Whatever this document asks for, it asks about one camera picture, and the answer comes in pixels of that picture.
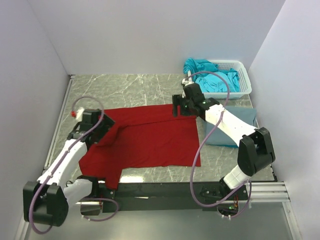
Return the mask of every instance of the black metal base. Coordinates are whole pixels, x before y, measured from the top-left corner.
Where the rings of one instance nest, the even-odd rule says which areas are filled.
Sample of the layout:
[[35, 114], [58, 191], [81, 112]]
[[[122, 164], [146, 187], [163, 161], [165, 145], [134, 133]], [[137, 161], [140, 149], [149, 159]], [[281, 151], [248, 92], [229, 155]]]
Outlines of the black metal base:
[[[224, 197], [219, 190], [220, 186], [218, 181], [193, 183], [196, 198], [204, 204], [213, 204]], [[195, 203], [191, 196], [189, 182], [119, 183], [117, 190], [107, 189], [104, 184], [100, 184], [99, 187], [102, 197], [117, 201], [121, 211], [186, 209], [217, 211], [216, 207], [202, 208]], [[245, 186], [228, 200], [233, 201], [235, 195], [238, 195], [239, 200], [248, 199]], [[111, 213], [115, 209], [113, 203], [106, 201], [103, 203], [103, 213]]]

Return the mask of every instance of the cable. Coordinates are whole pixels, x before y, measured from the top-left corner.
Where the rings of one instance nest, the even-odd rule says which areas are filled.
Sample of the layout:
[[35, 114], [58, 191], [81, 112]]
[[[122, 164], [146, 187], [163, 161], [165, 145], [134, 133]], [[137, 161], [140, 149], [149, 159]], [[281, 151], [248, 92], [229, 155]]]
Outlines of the cable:
[[[64, 152], [64, 154], [62, 155], [62, 157], [60, 158], [60, 160], [58, 161], [58, 163], [56, 164], [56, 166], [53, 168], [51, 174], [43, 181], [43, 183], [40, 185], [40, 187], [37, 189], [37, 191], [35, 192], [33, 198], [32, 198], [32, 201], [31, 201], [31, 204], [30, 204], [30, 208], [29, 208], [29, 222], [31, 224], [31, 227], [33, 229], [33, 231], [35, 231], [37, 234], [46, 234], [47, 232], [50, 231], [50, 229], [52, 228], [52, 226], [50, 226], [47, 230], [45, 231], [40, 231], [39, 229], [37, 229], [37, 227], [35, 226], [35, 223], [34, 223], [34, 216], [33, 216], [33, 212], [34, 212], [34, 207], [35, 207], [35, 203], [36, 203], [36, 200], [38, 198], [38, 196], [40, 195], [42, 189], [44, 188], [44, 186], [48, 183], [48, 181], [50, 180], [50, 178], [53, 177], [53, 174], [57, 171], [57, 169], [59, 168], [59, 166], [61, 165], [61, 163], [63, 162], [63, 160], [66, 158], [67, 154], [70, 152], [70, 150], [83, 138], [85, 137], [86, 135], [88, 135], [89, 133], [91, 133], [96, 127], [98, 127], [98, 125], [102, 122], [103, 120], [103, 117], [104, 117], [104, 106], [103, 104], [98, 100], [96, 99], [95, 97], [92, 97], [92, 96], [81, 96], [79, 98], [77, 98], [73, 104], [72, 104], [72, 107], [71, 107], [71, 111], [72, 113], [75, 112], [75, 105], [76, 103], [81, 100], [81, 99], [93, 99], [95, 100], [96, 102], [99, 103], [100, 105], [100, 108], [101, 108], [101, 116], [98, 120], [98, 122], [92, 127], [90, 128], [88, 131], [86, 131], [84, 134], [82, 134], [80, 137], [78, 137], [78, 139], [76, 139], [69, 147], [68, 149]], [[111, 199], [107, 199], [107, 198], [100, 198], [102, 201], [109, 201], [109, 202], [115, 202], [115, 204], [117, 205], [117, 209], [116, 209], [116, 212], [111, 215], [108, 219], [112, 218], [116, 213], [117, 211], [119, 210], [119, 205], [116, 201], [114, 200], [111, 200]]]
[[65, 186], [66, 186], [66, 187], [68, 187], [68, 184], [72, 185], [72, 184], [74, 184], [74, 182], [73, 182], [73, 181], [68, 180], [68, 181], [66, 181], [66, 182], [65, 182]]
[[[198, 74], [212, 74], [212, 75], [215, 75], [217, 76], [218, 78], [220, 78], [224, 84], [226, 85], [226, 89], [227, 89], [227, 95], [226, 95], [226, 99], [225, 99], [225, 102], [223, 104], [223, 108], [226, 107], [228, 101], [229, 101], [229, 97], [230, 97], [230, 88], [229, 88], [229, 85], [227, 83], [226, 80], [224, 80], [220, 75], [212, 72], [212, 71], [198, 71], [194, 74], [191, 74], [190, 76], [188, 76], [186, 78], [189, 79], [195, 75], [198, 75]], [[222, 119], [223, 119], [223, 116], [224, 116], [224, 111], [221, 112], [221, 115], [220, 115], [220, 118], [218, 120], [218, 122], [215, 124], [215, 126], [213, 127], [213, 129], [209, 132], [209, 134], [204, 138], [204, 140], [202, 141], [202, 143], [200, 144], [198, 150], [196, 151], [196, 154], [195, 154], [195, 157], [194, 157], [194, 160], [193, 160], [193, 164], [192, 164], [192, 167], [191, 167], [191, 174], [190, 174], [190, 191], [191, 191], [191, 195], [192, 195], [192, 198], [193, 200], [201, 207], [203, 208], [212, 208], [212, 207], [215, 207], [219, 204], [221, 204], [222, 202], [224, 202], [225, 200], [227, 200], [231, 195], [233, 195], [237, 190], [239, 190], [244, 184], [245, 182], [243, 182], [242, 184], [240, 184], [238, 187], [236, 187], [235, 189], [233, 189], [227, 196], [225, 196], [224, 198], [222, 198], [221, 200], [215, 202], [215, 203], [212, 203], [212, 204], [203, 204], [201, 203], [196, 195], [195, 195], [195, 191], [194, 191], [194, 173], [195, 173], [195, 168], [196, 168], [196, 163], [197, 163], [197, 159], [200, 155], [200, 150], [202, 149], [202, 147], [205, 145], [207, 139], [210, 137], [210, 135], [217, 129], [218, 125], [222, 122]], [[251, 184], [251, 181], [249, 180], [249, 183], [250, 183], [250, 190], [249, 190], [249, 197], [248, 197], [248, 200], [247, 200], [247, 203], [245, 204], [244, 208], [238, 212], [236, 215], [234, 215], [233, 217], [235, 216], [238, 216], [239, 214], [241, 214], [243, 212], [243, 210], [247, 207], [247, 205], [249, 204], [249, 201], [250, 201], [250, 197], [251, 197], [251, 191], [252, 191], [252, 184]]]
[[112, 213], [110, 216], [106, 217], [106, 218], [102, 218], [102, 219], [92, 219], [92, 218], [89, 218], [87, 216], [83, 216], [83, 218], [89, 220], [89, 221], [92, 221], [92, 222], [103, 222], [103, 221], [106, 221], [106, 220], [109, 220], [110, 218], [112, 218], [114, 215], [117, 214], [117, 212], [119, 211], [119, 204], [113, 200], [113, 199], [109, 199], [109, 198], [88, 198], [88, 200], [95, 200], [95, 201], [108, 201], [108, 202], [111, 202], [111, 203], [114, 203], [115, 204], [115, 211], [114, 213]]

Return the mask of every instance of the fabric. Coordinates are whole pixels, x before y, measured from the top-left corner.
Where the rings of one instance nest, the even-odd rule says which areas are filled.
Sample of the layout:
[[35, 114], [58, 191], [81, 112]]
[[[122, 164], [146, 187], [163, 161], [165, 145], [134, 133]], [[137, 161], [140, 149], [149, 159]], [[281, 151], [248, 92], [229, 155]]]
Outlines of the fabric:
[[[205, 59], [188, 58], [183, 67], [183, 73], [191, 74], [200, 71], [215, 72], [221, 76], [229, 85], [230, 92], [235, 93], [240, 91], [238, 72], [231, 68], [230, 70], [219, 70], [218, 65], [209, 62]], [[200, 85], [203, 93], [226, 93], [227, 87], [225, 83], [217, 76], [207, 73], [202, 73], [193, 77], [193, 81]]]
[[[83, 175], [117, 189], [122, 169], [192, 166], [199, 147], [195, 116], [172, 115], [172, 104], [105, 110], [115, 121], [79, 161]], [[198, 159], [196, 166], [201, 166]]]
[[[256, 115], [257, 110], [248, 107], [237, 107], [237, 106], [227, 106], [225, 107], [230, 113], [235, 115], [237, 118], [244, 121], [246, 124], [251, 126], [256, 125]], [[204, 134], [207, 136], [212, 128], [213, 124], [204, 121]], [[225, 146], [231, 148], [237, 148], [237, 144], [222, 130], [217, 128], [214, 133], [205, 142], [208, 145]]]

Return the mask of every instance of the folded towel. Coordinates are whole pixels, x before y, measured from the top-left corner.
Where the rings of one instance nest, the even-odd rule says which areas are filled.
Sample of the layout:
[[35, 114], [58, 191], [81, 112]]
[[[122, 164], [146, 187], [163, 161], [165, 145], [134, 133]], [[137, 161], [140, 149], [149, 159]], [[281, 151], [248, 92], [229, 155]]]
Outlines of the folded towel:
[[[225, 107], [230, 113], [235, 115], [237, 118], [241, 119], [245, 123], [255, 126], [256, 125], [256, 115], [257, 110], [254, 108], [248, 107], [238, 107], [238, 106], [227, 106]], [[213, 124], [204, 122], [204, 134], [207, 136], [212, 128], [214, 127]], [[207, 139], [205, 142], [208, 145], [215, 145], [215, 146], [225, 146], [231, 148], [237, 148], [237, 144], [222, 130], [217, 128], [214, 133]]]
[[[221, 76], [229, 85], [230, 92], [239, 92], [239, 76], [238, 72], [231, 68], [230, 70], [219, 70], [218, 65], [205, 59], [193, 59], [188, 58], [183, 66], [183, 72], [185, 74], [191, 71], [191, 74], [200, 71], [215, 72]], [[201, 73], [193, 77], [193, 81], [200, 85], [203, 93], [226, 93], [227, 87], [225, 83], [217, 76]]]

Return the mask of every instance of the grey-blue cloth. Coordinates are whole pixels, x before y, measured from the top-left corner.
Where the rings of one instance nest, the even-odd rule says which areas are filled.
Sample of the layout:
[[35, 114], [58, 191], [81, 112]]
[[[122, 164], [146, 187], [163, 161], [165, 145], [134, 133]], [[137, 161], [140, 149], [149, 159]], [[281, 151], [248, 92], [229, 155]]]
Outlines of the grey-blue cloth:
[[[257, 110], [254, 108], [248, 108], [248, 107], [238, 107], [238, 106], [226, 106], [225, 109], [227, 109], [230, 113], [244, 121], [245, 123], [255, 126], [256, 125], [256, 115]], [[214, 127], [213, 124], [204, 122], [204, 133], [207, 136], [208, 133], [212, 130]], [[222, 130], [217, 128], [211, 136], [207, 139], [205, 142], [208, 145], [215, 145], [215, 146], [225, 146], [225, 147], [231, 147], [231, 148], [237, 148], [237, 144], [228, 136], [226, 135]]]

